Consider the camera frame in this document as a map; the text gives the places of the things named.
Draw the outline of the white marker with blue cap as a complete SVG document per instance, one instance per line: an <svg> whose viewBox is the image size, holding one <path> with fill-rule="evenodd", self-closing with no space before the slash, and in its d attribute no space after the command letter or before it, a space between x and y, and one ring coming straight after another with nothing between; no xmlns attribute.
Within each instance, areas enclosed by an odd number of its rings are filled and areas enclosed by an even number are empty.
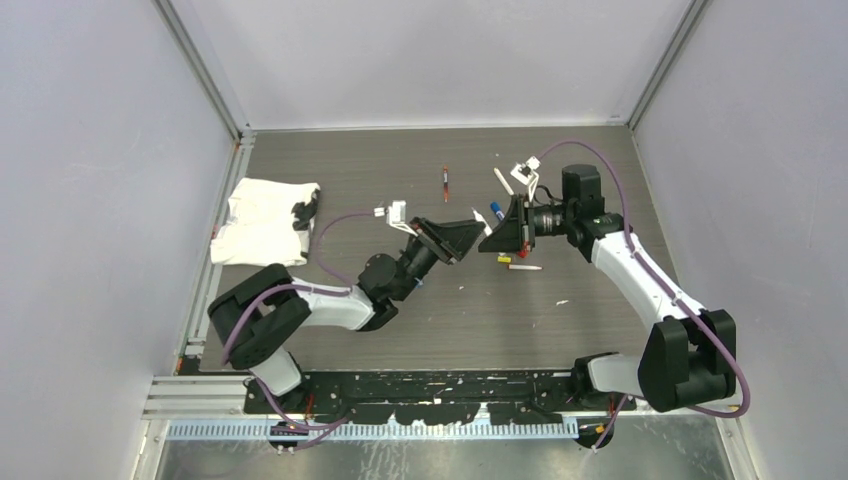
<svg viewBox="0 0 848 480"><path fill-rule="evenodd" d="M503 212L503 210L501 209L500 205L497 202L491 202L490 203L490 209L493 212L493 214L496 216L496 218L498 219L499 222L501 222L505 219L505 213Z"/></svg>

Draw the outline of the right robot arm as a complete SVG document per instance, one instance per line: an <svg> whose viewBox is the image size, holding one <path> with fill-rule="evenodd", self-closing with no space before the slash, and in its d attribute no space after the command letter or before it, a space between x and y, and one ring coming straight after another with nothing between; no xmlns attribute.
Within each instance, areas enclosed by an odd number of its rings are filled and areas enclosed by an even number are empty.
<svg viewBox="0 0 848 480"><path fill-rule="evenodd" d="M595 166L564 167L562 197L546 205L534 203L538 167L538 160L530 158L512 168L511 176L526 190L512 193L508 210L479 252L529 253L537 238L563 235L614 283L648 332L638 357L602 353L577 359L570 385L573 400L596 409L611 393L620 393L668 412L733 398L732 316L707 310L658 268L623 216L606 210Z"/></svg>

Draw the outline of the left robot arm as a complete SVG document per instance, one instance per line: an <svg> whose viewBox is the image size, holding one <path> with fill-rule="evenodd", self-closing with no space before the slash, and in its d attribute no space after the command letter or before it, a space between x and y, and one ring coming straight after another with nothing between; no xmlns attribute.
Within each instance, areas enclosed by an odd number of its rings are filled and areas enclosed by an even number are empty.
<svg viewBox="0 0 848 480"><path fill-rule="evenodd" d="M373 255L349 287L307 282L279 263L262 268L207 308L223 344L223 363L250 372L280 411L300 410L307 399L304 374L284 347L298 329L382 328L437 263L461 261L485 228L475 219L436 223L416 217L398 257Z"/></svg>

